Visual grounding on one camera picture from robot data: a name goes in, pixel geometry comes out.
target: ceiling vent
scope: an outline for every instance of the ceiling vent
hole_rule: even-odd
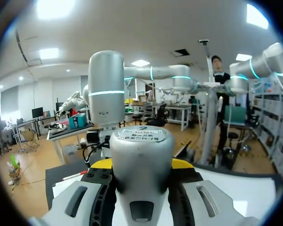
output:
[[[172,51],[171,54],[175,57],[184,57],[190,55],[190,53],[185,48]]]

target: black cable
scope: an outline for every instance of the black cable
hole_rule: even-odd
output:
[[[96,145],[96,144],[92,144],[92,145],[87,145],[84,149],[83,149],[83,158],[85,160],[85,164],[88,166],[88,168],[90,167],[90,164],[89,164],[89,158],[90,158],[90,155],[95,152],[98,148],[102,147],[102,145],[106,144],[106,141],[99,144],[99,145]],[[91,149],[90,153],[88,154],[88,157],[86,158],[85,157],[85,150],[88,148],[88,147],[91,147],[91,146],[96,146],[94,148]]]
[[[85,157],[85,150],[86,150],[88,147],[95,146],[95,145],[96,145],[96,144],[87,145],[87,146],[83,149],[83,158],[84,158],[85,162],[88,161],[88,160],[86,159],[86,157]]]

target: office chair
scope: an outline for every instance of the office chair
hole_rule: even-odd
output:
[[[147,118],[147,126],[163,127],[168,122],[166,119],[165,111],[166,104],[163,104],[159,107],[155,118]]]
[[[40,145],[37,143],[37,140],[35,138],[35,132],[32,129],[28,128],[25,130],[20,130],[20,133],[24,138],[24,141],[22,141],[22,143],[25,144],[30,149],[34,149],[35,151],[37,151],[37,148]]]

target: ceiling light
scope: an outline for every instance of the ceiling light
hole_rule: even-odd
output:
[[[264,29],[268,28],[268,20],[254,6],[247,4],[246,22]]]
[[[247,61],[249,59],[251,59],[252,56],[251,55],[246,55],[246,54],[237,54],[236,60],[238,61]]]
[[[53,59],[58,57],[58,48],[47,48],[40,50],[40,58],[44,59]]]
[[[38,0],[37,15],[39,19],[56,19],[69,15],[75,0]]]
[[[138,60],[132,63],[132,65],[137,66],[137,67],[144,67],[146,65],[149,65],[150,62],[145,61],[145,60]]]

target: black pad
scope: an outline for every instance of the black pad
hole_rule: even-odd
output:
[[[141,119],[142,115],[135,115],[135,116],[132,116],[133,119]]]
[[[234,132],[229,132],[228,133],[228,138],[230,139],[238,139],[238,134],[234,133]]]

